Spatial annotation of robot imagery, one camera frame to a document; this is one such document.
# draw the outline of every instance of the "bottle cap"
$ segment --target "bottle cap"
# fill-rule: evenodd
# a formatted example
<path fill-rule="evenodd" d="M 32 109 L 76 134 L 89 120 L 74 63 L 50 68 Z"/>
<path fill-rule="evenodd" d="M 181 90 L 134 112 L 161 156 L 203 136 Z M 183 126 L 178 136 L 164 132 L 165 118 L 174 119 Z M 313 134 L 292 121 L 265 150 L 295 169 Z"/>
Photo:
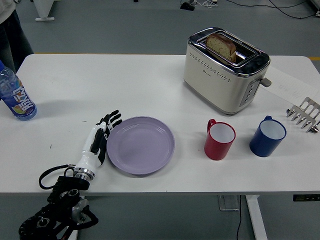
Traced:
<path fill-rule="evenodd" d="M 2 71 L 5 68 L 5 65 L 2 63 L 2 61 L 0 60 L 0 71 Z"/>

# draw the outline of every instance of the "person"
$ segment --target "person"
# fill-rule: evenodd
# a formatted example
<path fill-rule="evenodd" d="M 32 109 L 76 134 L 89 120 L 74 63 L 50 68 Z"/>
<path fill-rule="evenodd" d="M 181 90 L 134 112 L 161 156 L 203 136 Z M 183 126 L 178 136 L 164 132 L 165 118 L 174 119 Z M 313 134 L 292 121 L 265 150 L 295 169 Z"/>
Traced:
<path fill-rule="evenodd" d="M 17 73 L 25 58 L 33 54 L 16 11 L 14 0 L 0 0 L 0 60 Z"/>

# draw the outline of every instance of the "blue mug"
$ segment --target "blue mug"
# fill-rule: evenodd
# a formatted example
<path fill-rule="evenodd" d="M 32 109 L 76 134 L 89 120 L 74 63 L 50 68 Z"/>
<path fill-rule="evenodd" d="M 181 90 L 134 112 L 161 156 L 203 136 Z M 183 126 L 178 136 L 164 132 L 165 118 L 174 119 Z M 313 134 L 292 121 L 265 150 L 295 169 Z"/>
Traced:
<path fill-rule="evenodd" d="M 287 130 L 280 122 L 266 116 L 250 141 L 250 149 L 259 157 L 268 157 L 286 135 Z"/>

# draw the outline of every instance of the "bottle label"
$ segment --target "bottle label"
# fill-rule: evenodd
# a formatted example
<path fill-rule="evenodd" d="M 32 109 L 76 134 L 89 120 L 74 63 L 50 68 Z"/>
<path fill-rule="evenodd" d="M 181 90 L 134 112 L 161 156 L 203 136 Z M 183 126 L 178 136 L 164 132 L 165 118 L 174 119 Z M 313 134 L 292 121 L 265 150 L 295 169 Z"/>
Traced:
<path fill-rule="evenodd" d="M 20 79 L 16 78 L 17 81 L 14 86 L 10 85 L 7 79 L 0 81 L 1 98 L 17 118 L 23 118 L 30 115 L 36 106 L 30 100 Z"/>

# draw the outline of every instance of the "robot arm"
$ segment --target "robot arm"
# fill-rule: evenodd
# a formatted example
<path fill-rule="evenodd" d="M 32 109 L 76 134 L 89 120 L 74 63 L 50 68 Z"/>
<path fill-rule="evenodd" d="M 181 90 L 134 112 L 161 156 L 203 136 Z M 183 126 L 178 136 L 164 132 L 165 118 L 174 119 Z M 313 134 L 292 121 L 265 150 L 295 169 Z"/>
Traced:
<path fill-rule="evenodd" d="M 97 167 L 105 161 L 107 151 L 107 139 L 112 129 L 120 124 L 118 120 L 121 114 L 118 110 L 107 114 L 91 130 L 82 149 L 81 160 L 76 164 L 73 172 L 75 178 L 87 181 L 93 180 L 96 176 Z"/>
<path fill-rule="evenodd" d="M 90 211 L 87 199 L 80 197 L 81 190 L 88 190 L 90 180 L 96 176 L 98 166 L 105 160 L 107 139 L 112 129 L 120 124 L 118 110 L 107 114 L 91 130 L 82 149 L 82 157 L 76 165 L 66 164 L 45 171 L 39 178 L 42 189 L 52 189 L 47 198 L 48 205 L 34 216 L 28 218 L 19 228 L 20 240 L 58 240 L 57 235 L 64 230 L 61 240 L 69 239 L 74 230 L 89 228 L 98 223 L 97 217 Z M 41 181 L 48 174 L 66 169 L 54 186 L 43 186 Z M 66 176 L 68 170 L 73 176 Z"/>

